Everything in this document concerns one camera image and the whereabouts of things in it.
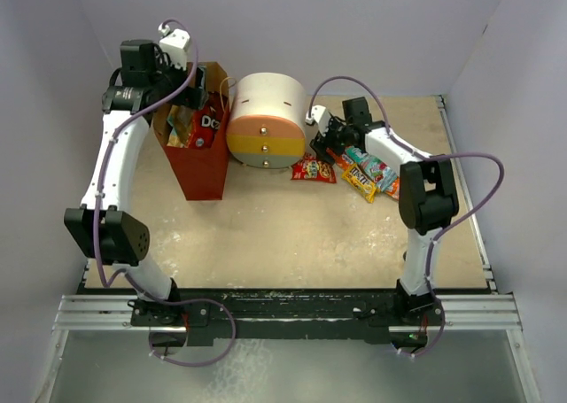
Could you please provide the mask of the red Doritos chip bag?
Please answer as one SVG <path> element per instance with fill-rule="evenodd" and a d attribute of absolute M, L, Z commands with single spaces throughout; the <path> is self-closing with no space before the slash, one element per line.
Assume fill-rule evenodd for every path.
<path fill-rule="evenodd" d="M 198 150 L 210 148 L 220 129 L 223 114 L 220 95 L 210 93 L 204 107 L 191 116 L 187 147 Z"/>

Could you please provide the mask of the small red nut snack pack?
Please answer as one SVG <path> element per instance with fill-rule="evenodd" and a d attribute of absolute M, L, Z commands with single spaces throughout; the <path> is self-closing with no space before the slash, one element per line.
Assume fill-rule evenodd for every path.
<path fill-rule="evenodd" d="M 332 165 L 307 152 L 302 159 L 292 166 L 291 178 L 292 180 L 331 184 L 337 182 Z"/>

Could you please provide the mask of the gold foil snack bag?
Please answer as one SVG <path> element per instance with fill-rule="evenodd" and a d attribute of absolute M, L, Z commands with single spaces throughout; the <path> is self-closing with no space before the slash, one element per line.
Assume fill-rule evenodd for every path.
<path fill-rule="evenodd" d="M 167 124 L 171 127 L 167 145 L 176 148 L 187 148 L 193 132 L 193 115 L 195 111 L 187 106 L 174 105 L 167 116 Z"/>

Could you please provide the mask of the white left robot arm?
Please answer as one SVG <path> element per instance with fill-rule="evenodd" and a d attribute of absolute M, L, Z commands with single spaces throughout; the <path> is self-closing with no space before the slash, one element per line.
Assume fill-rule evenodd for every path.
<path fill-rule="evenodd" d="M 163 325 L 182 316 L 175 280 L 149 254 L 148 227 L 130 212 L 134 173 L 153 114 L 174 102 L 189 105 L 188 87 L 198 70 L 198 49 L 180 30 L 151 40 L 127 40 L 121 65 L 102 96 L 103 131 L 89 186 L 64 224 L 82 253 L 95 262 L 103 287 L 119 275 L 142 300 L 153 301 L 151 315 Z"/>

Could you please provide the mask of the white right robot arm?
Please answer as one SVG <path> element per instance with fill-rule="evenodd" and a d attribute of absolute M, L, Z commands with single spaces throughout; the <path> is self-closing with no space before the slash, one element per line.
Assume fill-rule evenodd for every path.
<path fill-rule="evenodd" d="M 363 97 L 344 101 L 343 113 L 340 118 L 324 106 L 311 104 L 306 124 L 317 126 L 317 133 L 310 146 L 329 162 L 331 152 L 339 155 L 348 146 L 357 147 L 399 177 L 398 208 L 408 229 L 408 247 L 393 311 L 400 322 L 414 324 L 434 304 L 433 270 L 440 236 L 459 212 L 451 161 L 431 159 L 429 153 L 399 138 L 387 120 L 372 120 Z"/>

